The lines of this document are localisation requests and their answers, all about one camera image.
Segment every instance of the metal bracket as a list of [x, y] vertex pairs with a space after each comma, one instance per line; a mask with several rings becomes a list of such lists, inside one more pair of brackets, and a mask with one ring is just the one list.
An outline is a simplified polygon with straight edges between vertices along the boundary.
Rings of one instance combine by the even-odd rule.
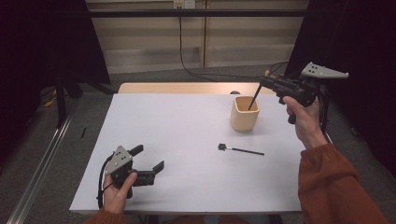
[[113, 172], [120, 169], [123, 165], [132, 160], [132, 155], [129, 154], [129, 152], [123, 146], [117, 147], [117, 150], [113, 154], [113, 158], [108, 163], [105, 174], [111, 175]]
[[301, 75], [307, 77], [317, 77], [317, 78], [347, 78], [349, 73], [341, 73], [325, 66], [320, 66], [314, 63], [309, 63], [301, 72]]

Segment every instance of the white table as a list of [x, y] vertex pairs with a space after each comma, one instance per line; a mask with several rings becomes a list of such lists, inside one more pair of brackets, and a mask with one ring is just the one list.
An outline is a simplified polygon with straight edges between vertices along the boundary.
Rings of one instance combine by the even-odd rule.
[[[70, 210], [98, 210], [99, 172], [118, 145], [145, 150], [134, 168], [165, 168], [154, 186], [133, 188], [126, 212], [142, 214], [275, 214], [301, 211], [297, 174], [303, 144], [288, 124], [275, 95], [259, 95], [261, 106], [251, 133], [230, 124], [229, 94], [119, 93], [105, 123]], [[219, 151], [224, 143], [265, 153]]]

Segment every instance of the metal rail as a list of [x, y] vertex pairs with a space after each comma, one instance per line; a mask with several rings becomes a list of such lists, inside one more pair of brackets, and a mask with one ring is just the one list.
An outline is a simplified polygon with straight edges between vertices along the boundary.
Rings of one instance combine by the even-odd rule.
[[304, 9], [147, 9], [90, 11], [54, 11], [51, 14], [66, 17], [91, 18], [145, 18], [145, 17], [305, 17]]
[[71, 118], [76, 112], [79, 101], [80, 100], [77, 99], [71, 105], [70, 113], [64, 121], [64, 124], [60, 128], [58, 128], [53, 135], [52, 140], [43, 156], [43, 159], [41, 159], [41, 162], [38, 165], [38, 168], [35, 170], [35, 174], [30, 180], [29, 185], [27, 186], [25, 192], [22, 194], [20, 200], [12, 211], [12, 214], [8, 219], [7, 224], [22, 224], [26, 219], [26, 216], [29, 213], [33, 201], [35, 200], [35, 196], [40, 190], [41, 184], [44, 181], [44, 177], [46, 176], [46, 173], [50, 168], [50, 164], [55, 157], [56, 151], [58, 150], [62, 139], [64, 138]]

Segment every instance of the brown sleeve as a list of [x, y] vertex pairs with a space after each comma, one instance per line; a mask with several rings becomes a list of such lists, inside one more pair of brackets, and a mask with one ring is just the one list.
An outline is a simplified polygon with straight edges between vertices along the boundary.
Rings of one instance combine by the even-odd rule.
[[101, 208], [94, 217], [91, 217], [84, 224], [126, 224], [126, 219], [123, 213], [114, 214], [107, 212]]
[[388, 223], [333, 144], [304, 150], [301, 156], [298, 194], [306, 224]]

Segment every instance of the hand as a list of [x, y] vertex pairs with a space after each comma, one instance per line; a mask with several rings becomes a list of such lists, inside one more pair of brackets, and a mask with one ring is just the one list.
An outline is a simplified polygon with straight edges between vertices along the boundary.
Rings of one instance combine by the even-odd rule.
[[[126, 204], [126, 195], [128, 190], [132, 187], [136, 181], [137, 173], [131, 173], [125, 180], [124, 184], [120, 189], [116, 189], [113, 185], [108, 187], [105, 194], [104, 208], [107, 212], [119, 214], [123, 213]], [[113, 182], [110, 175], [105, 176], [105, 182], [103, 183], [104, 188]]]
[[309, 107], [303, 107], [289, 96], [283, 97], [289, 115], [296, 115], [296, 134], [303, 142], [305, 148], [319, 147], [327, 144], [319, 127], [319, 101], [318, 98]]

